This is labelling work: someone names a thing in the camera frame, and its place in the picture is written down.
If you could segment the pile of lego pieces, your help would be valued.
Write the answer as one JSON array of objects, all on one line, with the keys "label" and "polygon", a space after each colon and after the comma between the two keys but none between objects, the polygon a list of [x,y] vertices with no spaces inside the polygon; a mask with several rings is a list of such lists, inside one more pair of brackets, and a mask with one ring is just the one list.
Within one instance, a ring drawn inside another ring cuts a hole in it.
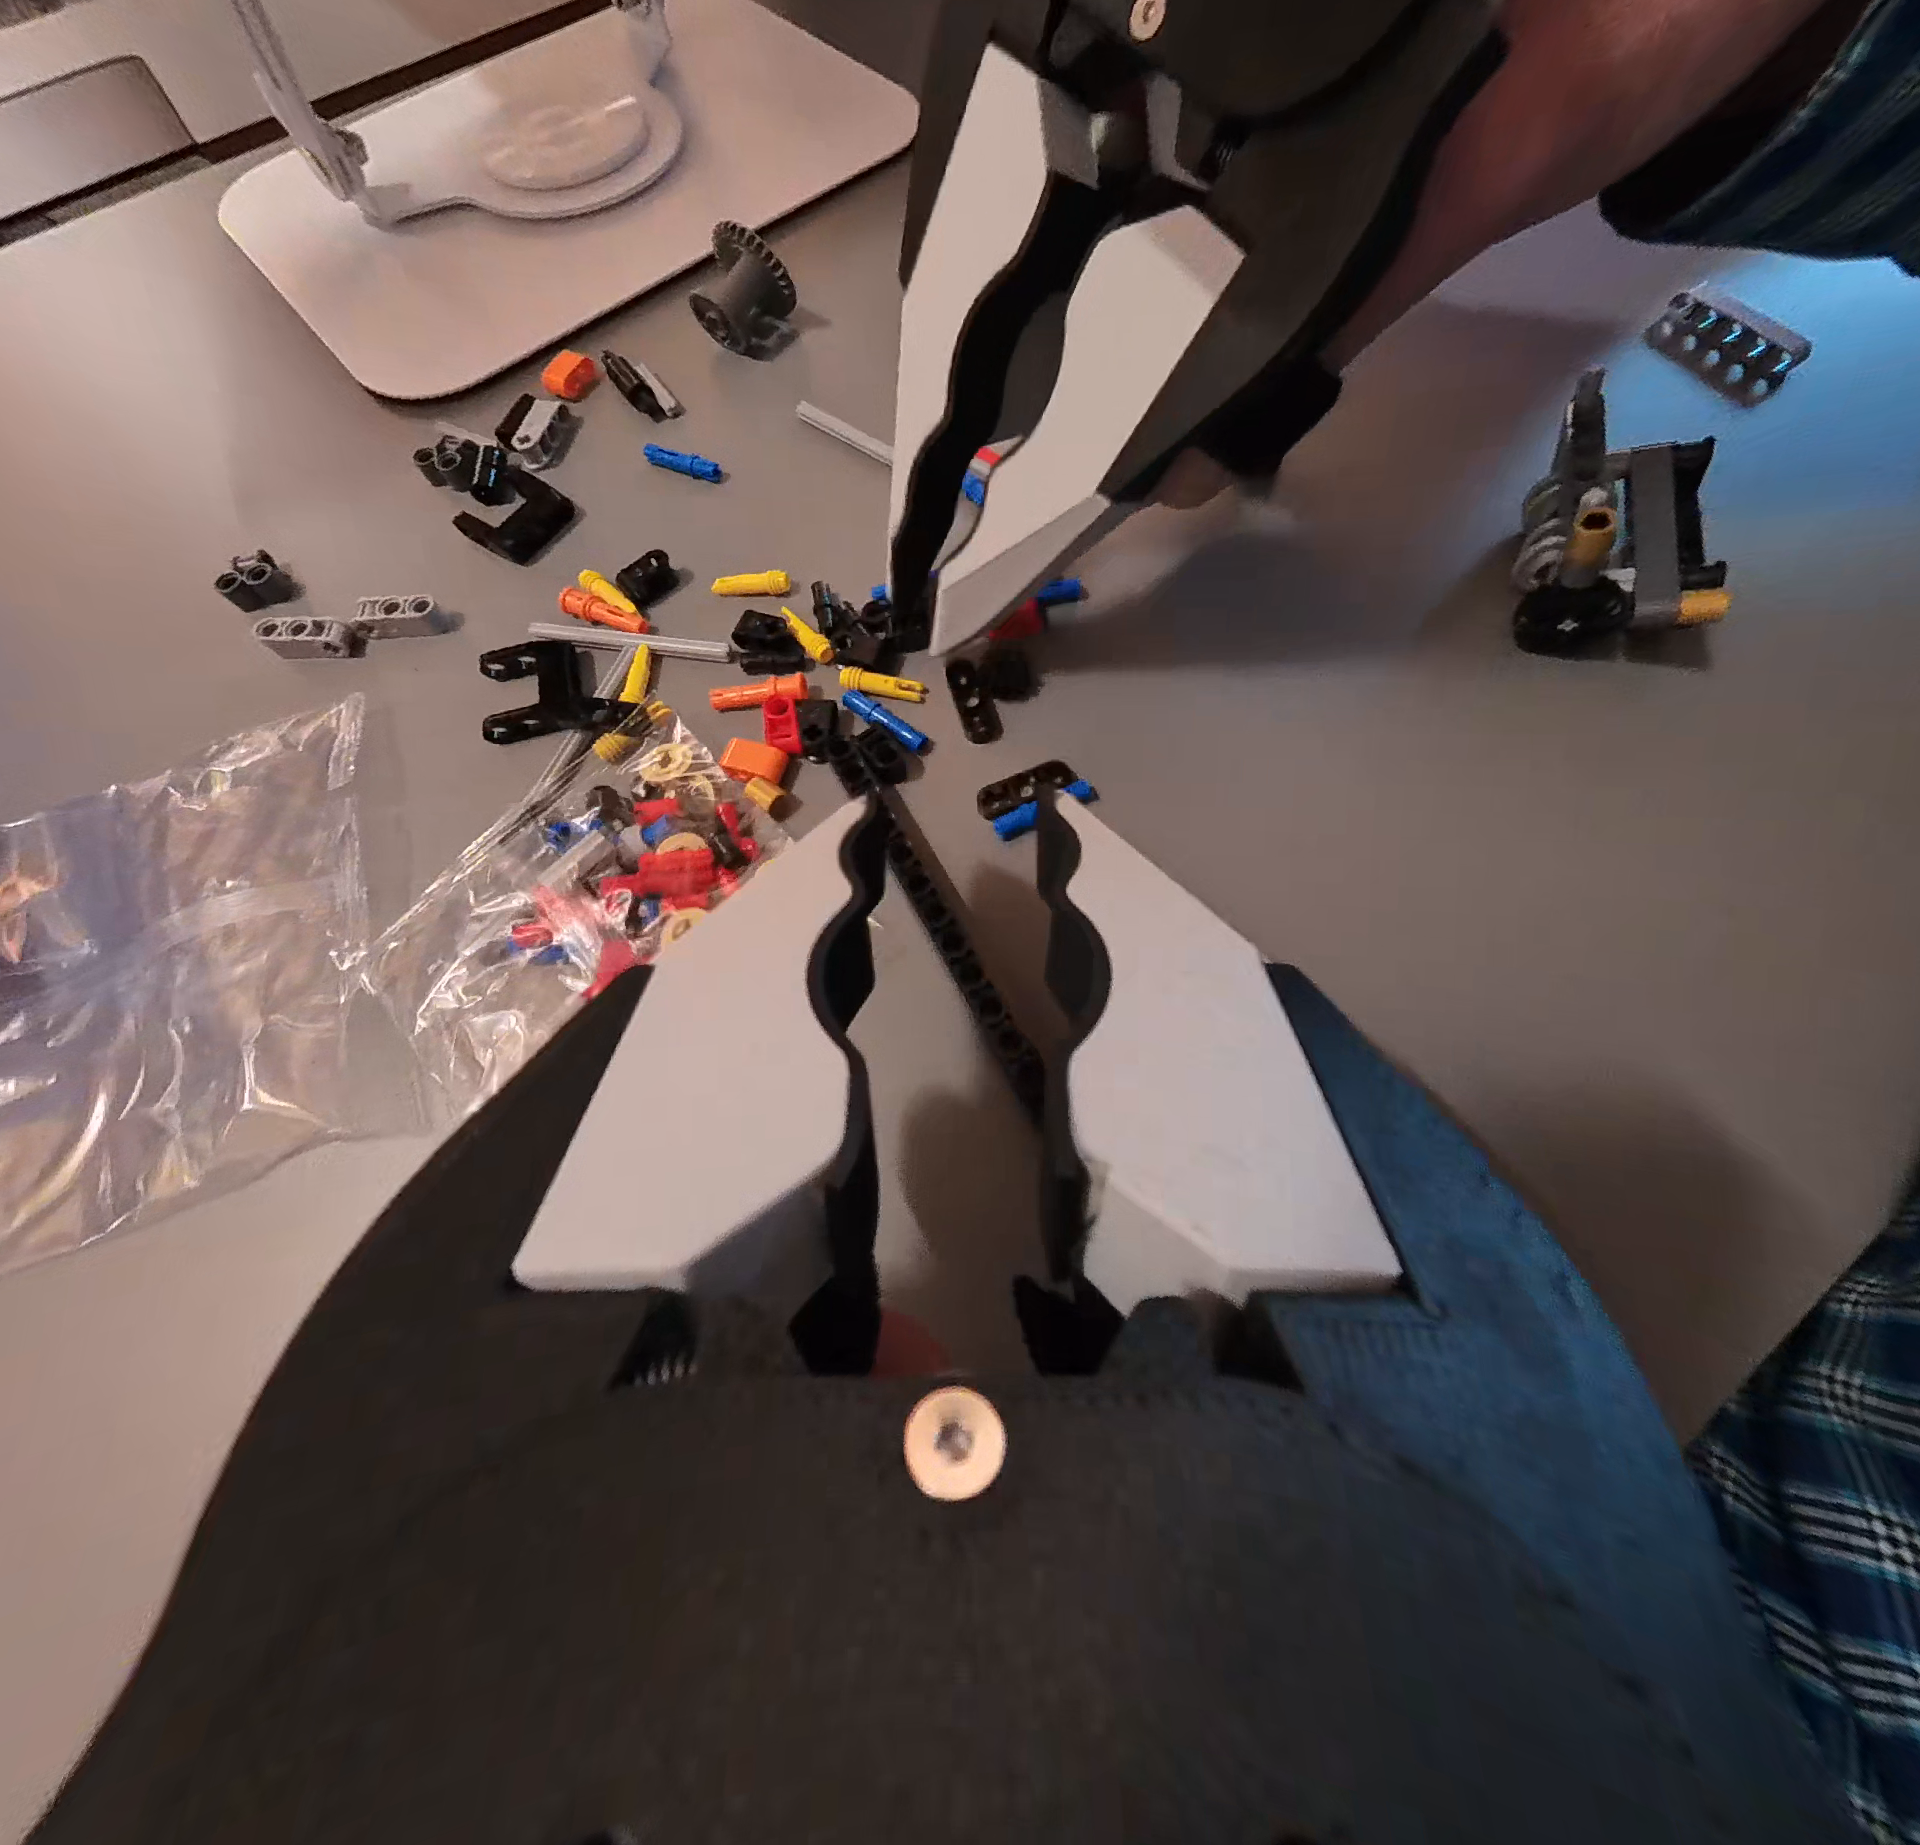
[{"label": "pile of lego pieces", "polygon": [[[568,414],[558,398],[539,402],[532,394],[523,394],[502,421],[498,440],[478,440],[462,427],[441,427],[432,443],[417,451],[417,461],[432,487],[472,488],[476,478],[496,466],[522,467],[519,458],[532,454],[534,433],[556,433],[566,418]],[[268,554],[237,557],[227,572],[216,579],[216,592],[249,612],[254,621],[271,616],[268,609],[285,589],[285,572]],[[590,589],[566,593],[564,607],[576,613],[597,612],[598,617],[583,619],[572,633],[540,635],[536,639],[539,646],[554,646],[564,651],[570,648],[601,650],[637,643],[643,651],[666,653],[669,642],[662,633],[645,633],[637,613],[622,609],[618,602],[605,602]],[[883,754],[899,750],[920,752],[927,748],[923,736],[903,725],[881,704],[879,688],[883,679],[879,675],[866,675],[859,667],[847,662],[841,669],[841,679],[841,694],[828,701],[811,693],[809,674],[769,675],[756,687],[738,693],[748,709],[756,708],[764,714],[764,740],[731,746],[724,768],[743,778],[752,799],[777,802],[780,777],[792,761],[815,752],[829,754],[844,716],[863,720],[866,732],[876,738],[876,748]]]}]

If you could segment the person's right forearm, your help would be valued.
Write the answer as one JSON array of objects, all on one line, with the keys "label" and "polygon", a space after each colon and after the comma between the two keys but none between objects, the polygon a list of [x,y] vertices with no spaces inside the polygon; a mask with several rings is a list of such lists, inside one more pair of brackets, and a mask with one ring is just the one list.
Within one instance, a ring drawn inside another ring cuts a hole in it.
[{"label": "person's right forearm", "polygon": [[1502,0],[1504,61],[1325,362],[1346,369],[1484,252],[1644,168],[1837,3],[1854,0]]}]

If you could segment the grey lego differential gear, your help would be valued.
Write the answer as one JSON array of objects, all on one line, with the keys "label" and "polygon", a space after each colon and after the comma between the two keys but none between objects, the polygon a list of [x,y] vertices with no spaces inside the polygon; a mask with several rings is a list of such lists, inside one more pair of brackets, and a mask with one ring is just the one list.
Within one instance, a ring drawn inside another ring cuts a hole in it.
[{"label": "grey lego differential gear", "polygon": [[785,346],[799,294],[780,255],[739,221],[720,221],[709,234],[716,278],[691,294],[694,322],[708,337],[748,361],[766,361]]}]

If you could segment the white monitor stand base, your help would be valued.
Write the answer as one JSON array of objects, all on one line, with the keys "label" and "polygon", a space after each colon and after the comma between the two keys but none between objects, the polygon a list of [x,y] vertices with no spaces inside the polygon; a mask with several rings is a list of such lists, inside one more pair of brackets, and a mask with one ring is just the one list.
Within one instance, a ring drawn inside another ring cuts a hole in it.
[{"label": "white monitor stand base", "polygon": [[900,154],[913,95],[752,0],[612,0],[336,125],[226,0],[291,149],[219,219],[367,393],[468,393]]}]

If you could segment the empty clear plastic bag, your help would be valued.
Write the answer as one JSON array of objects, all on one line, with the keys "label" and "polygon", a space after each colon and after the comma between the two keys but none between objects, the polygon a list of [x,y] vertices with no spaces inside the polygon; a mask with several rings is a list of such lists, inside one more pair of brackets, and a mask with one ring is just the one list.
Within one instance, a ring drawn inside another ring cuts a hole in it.
[{"label": "empty clear plastic bag", "polygon": [[362,1129],[350,694],[3,833],[3,1267]]}]

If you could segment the grey flat stand base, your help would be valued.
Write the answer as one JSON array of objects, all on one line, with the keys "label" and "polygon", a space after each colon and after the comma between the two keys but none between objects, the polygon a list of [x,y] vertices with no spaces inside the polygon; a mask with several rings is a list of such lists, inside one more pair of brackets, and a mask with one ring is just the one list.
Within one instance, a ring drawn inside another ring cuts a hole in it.
[{"label": "grey flat stand base", "polygon": [[3,95],[3,221],[94,193],[196,152],[139,57],[111,57]]}]

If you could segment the long black lego beam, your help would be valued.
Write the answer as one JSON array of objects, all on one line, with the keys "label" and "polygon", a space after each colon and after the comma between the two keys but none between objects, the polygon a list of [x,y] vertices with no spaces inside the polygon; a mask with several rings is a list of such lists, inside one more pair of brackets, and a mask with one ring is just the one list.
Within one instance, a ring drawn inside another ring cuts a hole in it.
[{"label": "long black lego beam", "polygon": [[853,799],[874,799],[883,824],[883,849],[900,897],[920,921],[935,960],[962,998],[978,1040],[988,1051],[1025,1117],[1044,1121],[1044,1058],[1027,1037],[976,946],[964,901],[876,752],[837,740],[829,769]]}]

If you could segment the person's right hand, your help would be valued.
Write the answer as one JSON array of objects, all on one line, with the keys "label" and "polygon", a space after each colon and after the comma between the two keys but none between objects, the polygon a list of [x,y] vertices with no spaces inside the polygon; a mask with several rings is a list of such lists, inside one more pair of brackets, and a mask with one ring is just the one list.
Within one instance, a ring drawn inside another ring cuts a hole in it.
[{"label": "person's right hand", "polygon": [[1169,466],[1152,504],[1203,517],[1220,530],[1280,532],[1298,521],[1274,473],[1238,476],[1200,451],[1186,451]]}]

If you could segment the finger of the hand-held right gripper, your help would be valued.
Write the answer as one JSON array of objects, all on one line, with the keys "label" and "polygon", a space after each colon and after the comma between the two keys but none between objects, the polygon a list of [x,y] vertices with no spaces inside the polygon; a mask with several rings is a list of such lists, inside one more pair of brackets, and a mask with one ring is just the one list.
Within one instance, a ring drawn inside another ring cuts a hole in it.
[{"label": "finger of the hand-held right gripper", "polygon": [[1044,412],[997,466],[973,532],[938,568],[935,653],[993,630],[1126,521],[1123,487],[1143,461],[1123,453],[1242,261],[1199,209],[1171,209],[1097,240],[1066,307]]},{"label": "finger of the hand-held right gripper", "polygon": [[887,586],[913,630],[961,617],[953,570],[936,561],[1023,324],[1072,258],[1083,217],[1083,106],[987,46],[900,309]]}]

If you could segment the black lego bracket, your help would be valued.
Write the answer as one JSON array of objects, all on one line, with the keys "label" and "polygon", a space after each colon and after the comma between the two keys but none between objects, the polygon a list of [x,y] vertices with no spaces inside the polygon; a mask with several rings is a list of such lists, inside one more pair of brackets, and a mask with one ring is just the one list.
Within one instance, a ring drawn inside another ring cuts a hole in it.
[{"label": "black lego bracket", "polygon": [[483,510],[503,510],[496,523],[476,510],[452,517],[450,527],[496,560],[529,566],[574,523],[579,509],[539,471],[496,466],[481,473],[468,498]]}]

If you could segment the grey holed lego plate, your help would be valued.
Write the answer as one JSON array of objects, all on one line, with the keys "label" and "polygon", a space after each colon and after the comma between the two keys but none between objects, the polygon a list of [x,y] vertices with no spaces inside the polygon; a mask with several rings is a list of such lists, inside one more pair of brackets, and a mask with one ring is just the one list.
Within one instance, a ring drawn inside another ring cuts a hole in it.
[{"label": "grey holed lego plate", "polygon": [[1742,410],[1778,397],[1813,352],[1787,324],[1703,288],[1671,294],[1642,342]]}]

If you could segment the plastic bag with lego pieces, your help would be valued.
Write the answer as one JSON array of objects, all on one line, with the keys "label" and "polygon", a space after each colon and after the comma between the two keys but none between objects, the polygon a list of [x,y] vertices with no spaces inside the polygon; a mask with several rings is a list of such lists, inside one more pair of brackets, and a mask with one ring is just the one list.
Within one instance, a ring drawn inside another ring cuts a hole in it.
[{"label": "plastic bag with lego pieces", "polygon": [[720,913],[787,845],[661,698],[583,738],[374,942],[362,984],[423,1121],[494,1097],[615,978]]}]

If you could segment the grey lego engine assembly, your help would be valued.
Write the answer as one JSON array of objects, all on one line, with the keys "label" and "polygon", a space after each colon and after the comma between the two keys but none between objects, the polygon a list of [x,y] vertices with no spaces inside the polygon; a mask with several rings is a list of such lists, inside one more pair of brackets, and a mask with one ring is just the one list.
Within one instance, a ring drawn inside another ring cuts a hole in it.
[{"label": "grey lego engine assembly", "polygon": [[1531,658],[1601,658],[1725,621],[1727,561],[1710,556],[1701,488],[1719,441],[1613,449],[1607,374],[1569,394],[1547,471],[1529,488],[1508,635]]}]

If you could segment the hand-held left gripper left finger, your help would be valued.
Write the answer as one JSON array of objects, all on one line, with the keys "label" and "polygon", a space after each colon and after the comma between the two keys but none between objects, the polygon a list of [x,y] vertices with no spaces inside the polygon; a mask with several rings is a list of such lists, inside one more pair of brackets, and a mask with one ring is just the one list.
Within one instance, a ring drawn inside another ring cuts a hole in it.
[{"label": "hand-held left gripper left finger", "polygon": [[767,1309],[816,1374],[881,1331],[876,1139],[853,1022],[876,987],[885,819],[849,802],[665,946],[547,1185],[512,1278]]}]

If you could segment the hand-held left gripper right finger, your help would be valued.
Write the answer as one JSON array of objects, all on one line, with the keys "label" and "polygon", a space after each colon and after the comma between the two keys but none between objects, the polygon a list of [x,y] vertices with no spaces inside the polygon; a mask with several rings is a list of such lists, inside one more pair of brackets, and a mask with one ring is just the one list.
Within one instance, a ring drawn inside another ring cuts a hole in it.
[{"label": "hand-held left gripper right finger", "polygon": [[1293,1374],[1272,1297],[1376,1298],[1404,1265],[1260,948],[1083,802],[1040,807],[1044,1064],[1031,1358],[1095,1374],[1183,1305],[1224,1374]]}]

